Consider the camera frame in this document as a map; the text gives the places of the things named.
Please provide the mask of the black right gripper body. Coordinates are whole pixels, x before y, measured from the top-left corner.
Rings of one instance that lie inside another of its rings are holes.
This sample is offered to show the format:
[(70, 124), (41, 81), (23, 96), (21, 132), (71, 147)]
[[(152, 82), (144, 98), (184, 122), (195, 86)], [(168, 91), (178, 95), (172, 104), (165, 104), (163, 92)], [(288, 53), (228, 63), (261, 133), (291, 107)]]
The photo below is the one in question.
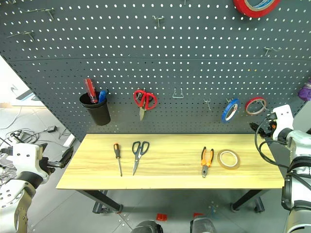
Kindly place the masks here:
[(265, 138), (273, 138), (273, 133), (276, 130), (276, 122), (274, 120), (264, 118), (259, 126), (260, 131), (265, 131)]

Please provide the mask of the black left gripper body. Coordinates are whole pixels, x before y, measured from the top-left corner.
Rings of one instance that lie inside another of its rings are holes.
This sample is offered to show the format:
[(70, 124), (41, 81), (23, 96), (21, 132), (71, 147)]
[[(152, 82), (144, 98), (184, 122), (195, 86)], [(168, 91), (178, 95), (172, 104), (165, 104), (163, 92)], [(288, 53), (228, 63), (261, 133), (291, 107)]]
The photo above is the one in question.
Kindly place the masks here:
[(48, 157), (43, 156), (43, 152), (46, 149), (48, 143), (39, 144), (39, 155), (37, 157), (39, 168), (47, 173), (48, 176), (55, 172), (56, 168), (62, 168), (62, 160), (50, 161)]

